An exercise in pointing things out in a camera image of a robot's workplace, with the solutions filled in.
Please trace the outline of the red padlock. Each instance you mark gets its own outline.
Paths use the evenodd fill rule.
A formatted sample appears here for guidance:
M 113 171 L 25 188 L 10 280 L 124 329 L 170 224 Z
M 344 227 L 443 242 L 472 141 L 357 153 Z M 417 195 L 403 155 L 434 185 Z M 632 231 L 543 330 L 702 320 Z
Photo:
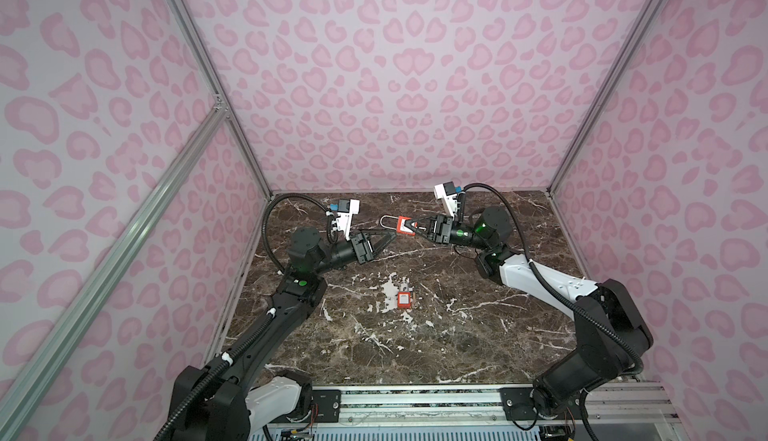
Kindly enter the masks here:
M 413 306 L 413 292 L 411 290 L 399 291 L 396 297 L 396 305 L 399 309 L 411 309 Z
M 418 222 L 406 216 L 383 215 L 379 219 L 379 226 L 407 236 L 416 236 L 419 231 Z

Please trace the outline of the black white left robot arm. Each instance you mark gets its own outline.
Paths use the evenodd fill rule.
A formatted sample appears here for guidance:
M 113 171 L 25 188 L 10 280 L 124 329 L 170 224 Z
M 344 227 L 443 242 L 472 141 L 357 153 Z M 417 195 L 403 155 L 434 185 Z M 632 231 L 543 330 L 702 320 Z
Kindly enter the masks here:
M 382 229 L 365 229 L 334 244 L 311 227 L 299 228 L 287 247 L 289 263 L 264 314 L 232 346 L 204 367 L 186 367 L 176 378 L 167 421 L 157 440 L 247 440 L 253 430 L 296 410 L 305 384 L 289 378 L 294 400 L 247 400 L 261 370 L 287 337 L 321 304 L 323 274 L 349 264 L 374 261 L 396 239 Z

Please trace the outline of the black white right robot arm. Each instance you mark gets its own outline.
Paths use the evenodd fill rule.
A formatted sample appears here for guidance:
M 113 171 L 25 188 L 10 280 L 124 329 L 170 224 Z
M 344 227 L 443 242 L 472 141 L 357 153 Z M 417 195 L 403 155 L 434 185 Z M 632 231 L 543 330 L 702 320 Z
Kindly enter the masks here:
M 573 321 L 575 348 L 532 383 L 531 409 L 539 417 L 552 419 L 580 395 L 643 371 L 642 356 L 654 340 L 627 288 L 613 279 L 594 282 L 548 268 L 532 259 L 526 242 L 513 250 L 509 239 L 520 223 L 509 209 L 486 208 L 472 223 L 437 215 L 404 225 L 435 244 L 474 249 L 483 278 L 529 294 Z

